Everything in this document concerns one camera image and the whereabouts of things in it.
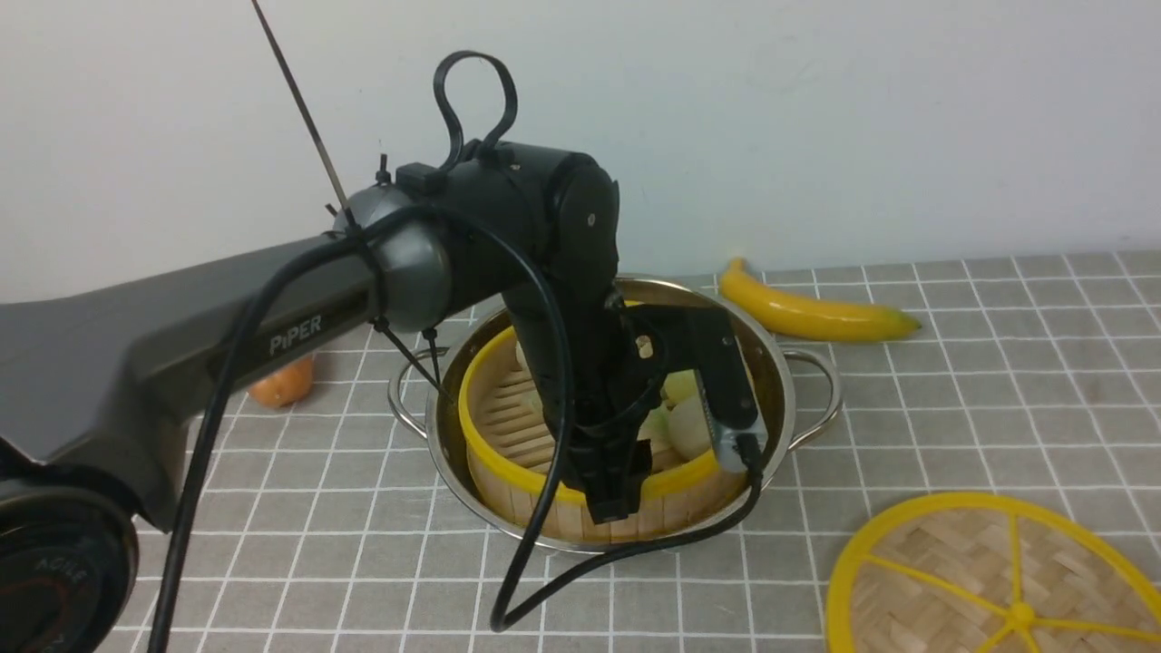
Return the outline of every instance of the pot handle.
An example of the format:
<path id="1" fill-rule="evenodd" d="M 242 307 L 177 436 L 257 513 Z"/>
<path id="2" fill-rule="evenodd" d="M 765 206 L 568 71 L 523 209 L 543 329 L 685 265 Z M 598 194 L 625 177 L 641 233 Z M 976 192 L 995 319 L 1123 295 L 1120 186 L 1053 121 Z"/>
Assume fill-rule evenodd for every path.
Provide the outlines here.
<path id="1" fill-rule="evenodd" d="M 447 347 L 435 347 L 437 356 L 444 356 L 447 353 Z M 416 360 L 423 360 L 425 358 L 431 358 L 431 350 L 421 350 L 414 352 Z M 411 360 L 404 360 L 403 365 L 399 366 L 399 371 L 391 374 L 391 378 L 387 382 L 387 404 L 391 407 L 391 412 L 397 419 L 403 422 L 403 424 L 417 436 L 427 439 L 427 425 L 419 421 L 414 415 L 408 412 L 408 409 L 403 407 L 403 379 L 408 375 L 408 372 L 413 367 Z"/>
<path id="2" fill-rule="evenodd" d="M 827 404 L 827 410 L 823 411 L 822 417 L 814 424 L 810 424 L 805 431 L 794 433 L 791 444 L 787 446 L 787 452 L 791 452 L 821 436 L 830 426 L 830 423 L 838 417 L 838 411 L 843 408 L 843 385 L 838 378 L 838 369 L 835 368 L 835 364 L 827 358 L 803 350 L 784 350 L 783 356 L 788 360 L 808 363 L 817 367 L 830 383 L 830 403 Z"/>

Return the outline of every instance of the bamboo steamer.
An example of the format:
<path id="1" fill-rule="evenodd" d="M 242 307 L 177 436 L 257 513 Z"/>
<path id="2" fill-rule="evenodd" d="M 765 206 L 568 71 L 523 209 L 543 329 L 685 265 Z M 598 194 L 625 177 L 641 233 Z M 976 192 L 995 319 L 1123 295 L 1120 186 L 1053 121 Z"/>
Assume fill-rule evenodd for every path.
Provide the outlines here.
<path id="1" fill-rule="evenodd" d="M 556 442 L 542 416 L 521 401 L 521 395 L 535 389 L 517 363 L 515 344 L 510 326 L 484 345 L 468 366 L 459 407 L 468 466 L 481 498 L 499 516 L 524 526 L 545 486 Z M 700 522 L 733 501 L 744 483 L 745 475 L 723 471 L 712 451 L 686 462 L 672 449 L 658 445 L 635 515 L 594 524 L 584 494 L 561 486 L 543 533 L 582 543 L 650 539 Z"/>

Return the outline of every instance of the bamboo lid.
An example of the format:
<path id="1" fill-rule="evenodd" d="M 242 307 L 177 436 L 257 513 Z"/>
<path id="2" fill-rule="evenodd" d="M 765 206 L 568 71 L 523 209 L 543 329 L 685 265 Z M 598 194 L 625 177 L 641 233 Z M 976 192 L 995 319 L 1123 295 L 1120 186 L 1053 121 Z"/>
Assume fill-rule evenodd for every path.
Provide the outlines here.
<path id="1" fill-rule="evenodd" d="M 848 543 L 831 653 L 1161 651 L 1161 595 L 1105 541 L 1010 497 L 901 503 Z"/>

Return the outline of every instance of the stainless steel pot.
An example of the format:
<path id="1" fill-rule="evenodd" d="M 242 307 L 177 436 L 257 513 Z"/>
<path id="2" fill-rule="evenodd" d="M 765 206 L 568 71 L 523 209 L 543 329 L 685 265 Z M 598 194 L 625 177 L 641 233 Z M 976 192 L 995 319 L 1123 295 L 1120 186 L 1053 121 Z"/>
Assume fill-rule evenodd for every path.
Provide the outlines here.
<path id="1" fill-rule="evenodd" d="M 621 278 L 618 279 L 618 286 L 627 300 L 678 306 L 716 306 L 730 311 L 738 343 L 742 345 L 742 353 L 753 375 L 755 394 L 762 409 L 762 416 L 770 431 L 770 443 L 764 453 L 763 487 L 770 485 L 774 472 L 788 452 L 819 437 L 838 415 L 843 403 L 843 393 L 835 366 L 829 360 L 813 352 L 780 350 L 774 338 L 757 321 L 737 308 L 733 302 L 658 279 Z M 507 317 L 507 311 L 500 309 L 483 318 L 478 326 L 459 345 L 452 349 L 441 347 L 437 350 L 439 356 L 447 359 L 441 363 L 440 367 L 444 372 L 442 383 L 448 396 L 457 397 L 460 395 L 460 386 L 468 364 L 484 344 L 510 325 L 511 321 Z M 418 354 L 418 358 L 423 359 L 428 356 L 427 352 L 421 352 Z M 789 382 L 791 374 L 789 367 L 786 364 L 787 359 L 809 363 L 819 367 L 830 382 L 830 402 L 822 417 L 799 433 L 793 432 L 794 386 Z M 391 406 L 391 410 L 410 430 L 427 440 L 427 449 L 431 451 L 432 460 L 434 460 L 440 476 L 442 476 L 444 482 L 447 483 L 452 493 L 469 510 L 502 532 L 520 538 L 524 534 L 524 528 L 512 524 L 492 512 L 490 508 L 484 505 L 476 491 L 475 482 L 468 471 L 467 445 L 463 439 L 463 430 L 455 403 L 448 401 L 442 393 L 430 393 L 427 400 L 427 421 L 431 422 L 430 428 L 428 424 L 417 419 L 403 407 L 402 380 L 406 376 L 410 367 L 411 364 L 406 363 L 398 372 L 391 375 L 390 383 L 388 385 L 388 403 Z M 687 530 L 720 522 L 736 510 L 744 501 L 745 495 L 743 493 L 734 502 L 707 519 L 693 524 Z M 541 537 L 536 544 L 546 548 L 575 553 L 600 553 L 616 546 L 610 544 L 574 543 L 548 537 Z"/>

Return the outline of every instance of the yellow banana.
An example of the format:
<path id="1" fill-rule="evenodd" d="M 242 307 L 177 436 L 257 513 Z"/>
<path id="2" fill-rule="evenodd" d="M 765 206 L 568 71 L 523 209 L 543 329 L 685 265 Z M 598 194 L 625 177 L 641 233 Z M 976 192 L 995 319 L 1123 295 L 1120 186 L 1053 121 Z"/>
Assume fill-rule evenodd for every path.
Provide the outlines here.
<path id="1" fill-rule="evenodd" d="M 906 338 L 920 321 L 896 308 L 816 300 L 771 288 L 735 258 L 717 280 L 727 300 L 767 330 L 810 340 L 878 342 Z"/>

